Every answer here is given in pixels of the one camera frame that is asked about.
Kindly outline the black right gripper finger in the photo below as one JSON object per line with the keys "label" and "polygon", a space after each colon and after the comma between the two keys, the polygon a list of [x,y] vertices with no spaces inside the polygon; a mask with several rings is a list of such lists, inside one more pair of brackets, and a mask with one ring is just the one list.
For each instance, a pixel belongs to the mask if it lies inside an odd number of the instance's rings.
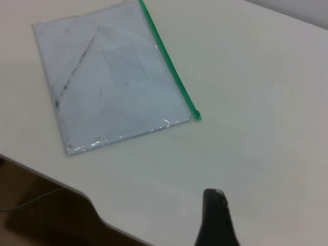
{"label": "black right gripper finger", "polygon": [[202,222],[195,244],[240,245],[233,227],[228,200],[222,190],[204,190]]}

